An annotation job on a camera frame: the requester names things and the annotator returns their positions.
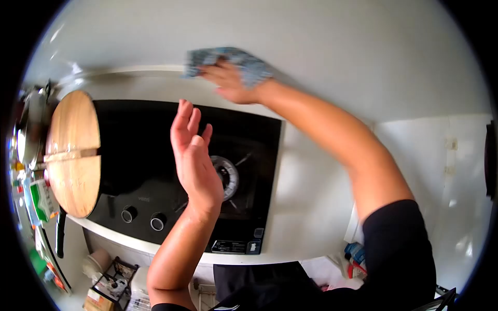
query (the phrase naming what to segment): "black t-shirt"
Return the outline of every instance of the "black t-shirt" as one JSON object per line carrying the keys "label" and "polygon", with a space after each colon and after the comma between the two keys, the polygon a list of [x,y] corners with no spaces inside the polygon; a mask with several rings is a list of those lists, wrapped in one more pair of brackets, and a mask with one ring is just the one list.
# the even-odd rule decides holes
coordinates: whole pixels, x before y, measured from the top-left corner
{"label": "black t-shirt", "polygon": [[[253,284],[223,300],[244,310],[412,310],[434,298],[436,269],[422,214],[416,202],[401,200],[372,213],[363,224],[368,277],[357,290],[320,292],[309,283],[284,280]],[[152,311],[187,311],[157,304]]]}

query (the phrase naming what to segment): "black glass stovetop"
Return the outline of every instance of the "black glass stovetop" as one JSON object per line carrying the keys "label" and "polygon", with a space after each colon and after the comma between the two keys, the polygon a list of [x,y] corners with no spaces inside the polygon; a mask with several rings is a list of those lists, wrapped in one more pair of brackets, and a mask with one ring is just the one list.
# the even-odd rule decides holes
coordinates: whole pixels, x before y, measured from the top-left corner
{"label": "black glass stovetop", "polygon": [[[100,196],[88,219],[161,244],[188,202],[176,175],[169,140],[178,103],[106,100],[95,101],[95,106],[102,177]],[[217,171],[226,193],[230,193],[206,251],[259,254],[281,121],[227,109],[198,108],[202,114],[199,132],[207,122],[213,125],[209,154],[223,159],[225,166],[218,166]],[[234,176],[235,187],[231,183]]]}

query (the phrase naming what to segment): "blue cloth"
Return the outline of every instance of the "blue cloth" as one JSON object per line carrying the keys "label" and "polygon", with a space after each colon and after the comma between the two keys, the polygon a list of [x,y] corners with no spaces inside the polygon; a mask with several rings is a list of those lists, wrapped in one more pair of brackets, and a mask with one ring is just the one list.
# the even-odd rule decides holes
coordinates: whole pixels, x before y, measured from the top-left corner
{"label": "blue cloth", "polygon": [[235,47],[217,47],[189,51],[188,64],[183,76],[185,78],[198,76],[201,72],[198,68],[199,66],[214,65],[222,56],[239,68],[242,75],[242,83],[248,89],[252,89],[258,83],[273,76],[264,61]]}

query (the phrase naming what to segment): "stove label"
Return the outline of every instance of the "stove label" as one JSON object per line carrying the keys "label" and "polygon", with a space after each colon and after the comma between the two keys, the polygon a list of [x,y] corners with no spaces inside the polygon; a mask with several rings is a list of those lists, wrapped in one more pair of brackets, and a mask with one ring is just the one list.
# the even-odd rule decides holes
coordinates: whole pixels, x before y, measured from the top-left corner
{"label": "stove label", "polygon": [[247,243],[245,242],[216,240],[211,251],[222,254],[245,254],[246,247]]}

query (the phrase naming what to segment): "white countertop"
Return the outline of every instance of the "white countertop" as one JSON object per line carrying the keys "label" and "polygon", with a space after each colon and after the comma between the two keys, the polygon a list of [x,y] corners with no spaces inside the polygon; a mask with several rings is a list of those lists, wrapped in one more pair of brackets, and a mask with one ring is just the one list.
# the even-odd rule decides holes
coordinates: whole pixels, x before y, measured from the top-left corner
{"label": "white countertop", "polygon": [[[200,79],[184,80],[178,72],[161,68],[114,70],[119,74],[82,77],[67,85],[62,98],[74,89],[94,100],[133,99],[220,107],[280,118],[260,105],[235,105],[213,93],[214,85]],[[284,122],[280,138],[268,219],[260,255],[204,253],[200,262],[213,264],[269,264],[335,254],[345,246],[353,210],[349,178],[340,164],[293,125]],[[155,254],[158,244],[145,242],[98,225],[88,219],[73,221],[107,239]]]}

